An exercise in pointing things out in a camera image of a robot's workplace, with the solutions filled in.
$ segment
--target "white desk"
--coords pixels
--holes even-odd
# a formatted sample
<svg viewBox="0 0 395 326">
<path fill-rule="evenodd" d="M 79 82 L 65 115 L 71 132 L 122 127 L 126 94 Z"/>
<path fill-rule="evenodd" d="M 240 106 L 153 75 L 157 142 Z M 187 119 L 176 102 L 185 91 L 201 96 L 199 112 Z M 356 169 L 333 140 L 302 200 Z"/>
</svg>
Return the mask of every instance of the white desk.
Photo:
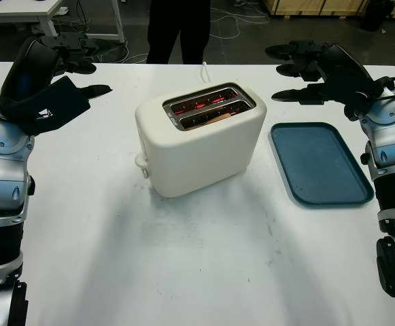
<svg viewBox="0 0 395 326">
<path fill-rule="evenodd" d="M 342 105 L 272 102 L 272 93 L 305 85 L 275 66 L 209 66 L 212 80 L 255 89 L 267 118 L 245 173 L 169 200 L 134 165 L 134 110 L 201 84 L 201 68 L 98 67 L 71 78 L 114 91 L 37 137 L 29 160 L 37 187 L 22 242 L 28 325 L 395 325 L 395 299 L 375 264 L 384 236 L 376 200 L 345 209 L 292 202 L 267 139 L 278 122 L 328 122 L 358 159 L 366 137 Z M 0 86 L 9 68 L 0 63 Z"/>
<path fill-rule="evenodd" d="M 46 36 L 57 36 L 51 19 L 64 0 L 2 0 L 0 22 L 39 22 Z"/>
</svg>

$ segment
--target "blue tray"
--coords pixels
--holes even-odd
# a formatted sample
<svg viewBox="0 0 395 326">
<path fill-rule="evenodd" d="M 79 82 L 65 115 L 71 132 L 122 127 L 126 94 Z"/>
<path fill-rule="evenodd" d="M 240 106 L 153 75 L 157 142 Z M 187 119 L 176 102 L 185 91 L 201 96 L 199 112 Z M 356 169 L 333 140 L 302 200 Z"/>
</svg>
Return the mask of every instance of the blue tray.
<svg viewBox="0 0 395 326">
<path fill-rule="evenodd" d="M 276 124 L 269 137 L 300 203 L 362 204 L 373 199 L 368 179 L 330 124 Z"/>
</svg>

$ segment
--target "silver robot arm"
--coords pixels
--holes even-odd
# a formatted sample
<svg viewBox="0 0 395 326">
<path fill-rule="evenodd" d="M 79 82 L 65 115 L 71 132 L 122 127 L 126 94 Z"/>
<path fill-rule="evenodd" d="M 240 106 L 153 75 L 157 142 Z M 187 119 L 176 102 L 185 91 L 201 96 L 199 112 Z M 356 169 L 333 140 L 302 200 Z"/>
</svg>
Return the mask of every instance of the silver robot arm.
<svg viewBox="0 0 395 326">
<path fill-rule="evenodd" d="M 0 326 L 22 325 L 27 313 L 26 285 L 18 281 L 23 260 L 19 239 L 34 187 L 27 172 L 33 148 L 33 136 L 0 121 Z M 8 242 L 6 234 L 13 241 Z"/>
<path fill-rule="evenodd" d="M 0 94 L 0 326 L 24 326 L 28 301 L 20 243 L 34 179 L 27 170 L 34 136 L 56 130 L 90 108 L 88 100 L 108 93 L 104 85 L 76 88 L 64 72 L 93 73 L 86 57 L 102 54 L 109 43 L 82 33 L 28 39 Z"/>
<path fill-rule="evenodd" d="M 312 41 L 292 41 L 271 46 L 267 54 L 293 63 L 277 67 L 288 77 L 302 77 L 309 84 L 302 90 L 284 90 L 275 101 L 322 105 L 336 101 L 345 105 L 345 115 L 359 120 L 367 135 L 361 162 L 368 165 L 379 202 L 379 226 L 388 234 L 377 241 L 377 267 L 383 290 L 395 297 L 395 77 L 374 81 L 365 68 L 341 46 Z"/>
<path fill-rule="evenodd" d="M 385 89 L 382 97 L 393 95 Z M 375 184 L 380 229 L 390 235 L 377 242 L 379 279 L 386 293 L 395 297 L 395 98 L 376 102 L 359 121 L 369 139 L 361 160 Z"/>
</svg>

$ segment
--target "gray floor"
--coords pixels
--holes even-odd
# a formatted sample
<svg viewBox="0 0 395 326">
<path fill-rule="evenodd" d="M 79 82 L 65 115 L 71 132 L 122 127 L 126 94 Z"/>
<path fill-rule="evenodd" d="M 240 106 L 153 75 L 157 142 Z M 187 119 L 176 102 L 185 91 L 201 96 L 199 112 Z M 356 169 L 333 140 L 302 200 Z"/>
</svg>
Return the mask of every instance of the gray floor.
<svg viewBox="0 0 395 326">
<path fill-rule="evenodd" d="M 75 1 L 67 2 L 71 9 L 70 14 L 61 19 L 75 19 Z M 104 5 L 99 5 L 98 1 L 93 0 L 84 0 L 82 3 L 90 20 L 89 33 L 114 32 L 114 15 L 109 1 L 104 0 Z M 127 0 L 126 3 L 120 4 L 130 56 L 148 52 L 146 35 L 149 3 L 150 0 Z M 246 16 L 261 16 L 262 14 L 256 10 L 263 10 L 259 5 L 234 7 L 233 0 L 213 0 L 212 6 Z M 224 14 L 219 12 L 212 13 L 213 20 L 223 16 Z M 312 39 L 316 42 L 330 41 L 342 44 L 364 65 L 395 66 L 395 20 L 384 22 L 383 31 L 368 32 L 362 30 L 359 22 L 354 19 L 293 17 L 286 20 L 270 17 L 270 21 L 265 24 L 256 22 L 265 22 L 266 18 L 245 19 L 255 23 L 239 20 L 238 37 L 211 37 L 205 53 L 208 64 L 274 64 L 278 62 L 269 59 L 264 53 L 267 46 L 286 43 L 293 39 Z M 219 37 L 235 36 L 238 33 L 236 22 L 232 18 L 213 22 L 211 33 Z M 21 43 L 30 34 L 27 30 L 17 31 L 12 26 L 0 26 L 0 61 L 13 60 Z M 173 50 L 170 63 L 181 63 L 179 44 L 176 44 Z"/>
</svg>

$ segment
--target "white toaster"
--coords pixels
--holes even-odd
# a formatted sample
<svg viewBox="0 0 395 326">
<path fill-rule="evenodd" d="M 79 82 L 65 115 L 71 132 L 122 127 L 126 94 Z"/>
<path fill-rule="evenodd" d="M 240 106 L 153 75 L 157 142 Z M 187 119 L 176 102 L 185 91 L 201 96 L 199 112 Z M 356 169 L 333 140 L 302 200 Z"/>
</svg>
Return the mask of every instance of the white toaster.
<svg viewBox="0 0 395 326">
<path fill-rule="evenodd" d="M 267 107 L 249 88 L 204 84 L 155 98 L 135 112 L 135 163 L 155 190 L 176 197 L 245 170 Z"/>
</svg>

